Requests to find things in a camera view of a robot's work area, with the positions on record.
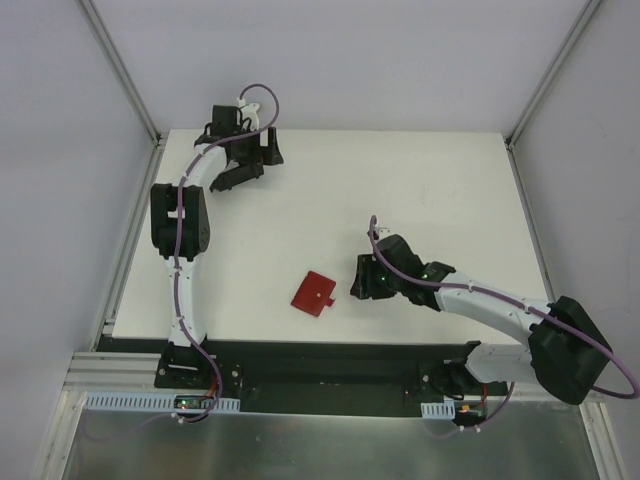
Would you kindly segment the red leather card holder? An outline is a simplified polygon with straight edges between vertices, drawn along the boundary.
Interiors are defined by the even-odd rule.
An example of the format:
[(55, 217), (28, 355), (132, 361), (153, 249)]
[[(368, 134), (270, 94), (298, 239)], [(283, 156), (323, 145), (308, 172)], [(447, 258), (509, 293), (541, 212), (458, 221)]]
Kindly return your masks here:
[(334, 304), (332, 294), (335, 287), (334, 280), (309, 271), (296, 291), (291, 306), (311, 316), (319, 317), (325, 308)]

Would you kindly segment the black card box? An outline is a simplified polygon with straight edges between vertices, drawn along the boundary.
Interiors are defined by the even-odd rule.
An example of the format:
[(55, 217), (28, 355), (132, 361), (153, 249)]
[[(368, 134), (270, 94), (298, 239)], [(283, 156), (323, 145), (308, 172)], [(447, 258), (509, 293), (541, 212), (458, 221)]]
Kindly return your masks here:
[(222, 171), (209, 186), (210, 192), (224, 192), (231, 190), (247, 181), (258, 179), (264, 174), (264, 167), (262, 164), (229, 164), (228, 167)]

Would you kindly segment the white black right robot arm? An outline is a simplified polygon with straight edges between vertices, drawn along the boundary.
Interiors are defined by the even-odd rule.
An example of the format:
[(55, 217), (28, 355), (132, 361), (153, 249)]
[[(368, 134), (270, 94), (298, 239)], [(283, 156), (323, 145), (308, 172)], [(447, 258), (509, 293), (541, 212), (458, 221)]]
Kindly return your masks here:
[(422, 262), (399, 235), (379, 239), (371, 253), (358, 255), (350, 293), (359, 300), (402, 295), (513, 339), (504, 346), (479, 343), (450, 369), (451, 385), (461, 394), (473, 394), (484, 383), (537, 383), (556, 399), (579, 405), (609, 362), (609, 343), (578, 301), (494, 290), (450, 265)]

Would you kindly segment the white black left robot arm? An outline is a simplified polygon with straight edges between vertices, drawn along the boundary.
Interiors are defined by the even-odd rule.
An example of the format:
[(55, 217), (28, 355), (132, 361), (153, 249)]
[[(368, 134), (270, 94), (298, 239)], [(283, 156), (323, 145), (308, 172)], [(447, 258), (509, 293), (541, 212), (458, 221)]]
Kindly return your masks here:
[(276, 128), (260, 126), (259, 110), (258, 103), (243, 99), (235, 106), (215, 105), (184, 172), (151, 187), (151, 241), (164, 259), (172, 310), (157, 388), (213, 389), (218, 380), (202, 346), (207, 328), (199, 304), (198, 277), (211, 238), (206, 193), (230, 190), (259, 178), (266, 166), (284, 163)]

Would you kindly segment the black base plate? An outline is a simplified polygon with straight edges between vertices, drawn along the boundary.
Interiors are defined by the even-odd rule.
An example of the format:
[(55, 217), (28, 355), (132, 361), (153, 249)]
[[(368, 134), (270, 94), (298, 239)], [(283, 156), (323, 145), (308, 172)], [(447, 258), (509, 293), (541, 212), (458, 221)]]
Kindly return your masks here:
[(213, 390), (245, 413), (417, 417), (422, 404), (451, 396), (502, 396), (463, 367), (465, 345), (384, 345), (207, 340), (167, 344), (157, 363), (160, 389)]

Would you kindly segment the left aluminium frame post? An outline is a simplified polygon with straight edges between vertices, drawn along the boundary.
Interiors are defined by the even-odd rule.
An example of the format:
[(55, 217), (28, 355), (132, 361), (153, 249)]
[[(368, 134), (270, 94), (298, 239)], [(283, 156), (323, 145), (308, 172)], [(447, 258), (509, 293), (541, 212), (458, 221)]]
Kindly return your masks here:
[(152, 119), (95, 2), (92, 0), (77, 0), (75, 4), (94, 36), (99, 49), (138, 122), (145, 131), (146, 136), (154, 145), (158, 145), (162, 140), (162, 132)]

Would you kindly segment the aluminium frame post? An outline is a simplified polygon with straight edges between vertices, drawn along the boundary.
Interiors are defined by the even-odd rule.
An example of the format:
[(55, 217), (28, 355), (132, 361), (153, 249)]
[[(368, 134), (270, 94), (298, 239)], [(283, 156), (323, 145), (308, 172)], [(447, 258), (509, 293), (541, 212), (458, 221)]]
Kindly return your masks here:
[(546, 67), (542, 77), (527, 101), (523, 111), (519, 115), (515, 126), (505, 137), (505, 145), (508, 151), (512, 151), (519, 139), (524, 134), (534, 114), (542, 106), (543, 101), (551, 92), (554, 82), (562, 73), (565, 64), (569, 61), (579, 42), (585, 36), (590, 25), (595, 20), (601, 8), (606, 4), (604, 0), (588, 0), (584, 2), (576, 19), (571, 24), (569, 31), (564, 36), (557, 51)]
[(138, 122), (145, 131), (146, 136), (154, 145), (158, 145), (162, 140), (162, 132), (152, 119), (95, 2), (92, 0), (77, 0), (75, 4), (94, 36), (99, 49)]

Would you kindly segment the right aluminium frame post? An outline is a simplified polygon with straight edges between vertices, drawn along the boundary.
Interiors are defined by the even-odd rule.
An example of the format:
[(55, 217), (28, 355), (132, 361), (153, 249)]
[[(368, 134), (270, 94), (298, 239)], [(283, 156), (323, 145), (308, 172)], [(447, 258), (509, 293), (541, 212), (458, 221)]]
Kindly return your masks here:
[(569, 31), (564, 36), (557, 51), (546, 67), (542, 77), (527, 101), (523, 111), (519, 115), (515, 126), (505, 137), (505, 145), (508, 151), (512, 151), (519, 139), (524, 134), (534, 114), (542, 106), (543, 101), (551, 92), (554, 82), (562, 73), (565, 64), (569, 61), (579, 42), (585, 36), (590, 25), (595, 20), (601, 8), (606, 4), (604, 0), (588, 0), (584, 2), (576, 19), (571, 24)]

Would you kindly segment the aluminium front rail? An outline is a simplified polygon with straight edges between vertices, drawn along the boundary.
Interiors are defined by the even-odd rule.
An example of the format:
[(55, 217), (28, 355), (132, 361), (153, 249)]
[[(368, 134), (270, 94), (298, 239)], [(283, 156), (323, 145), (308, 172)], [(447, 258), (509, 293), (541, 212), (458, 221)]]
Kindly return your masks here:
[(64, 380), (67, 389), (153, 389), (159, 354), (76, 352)]

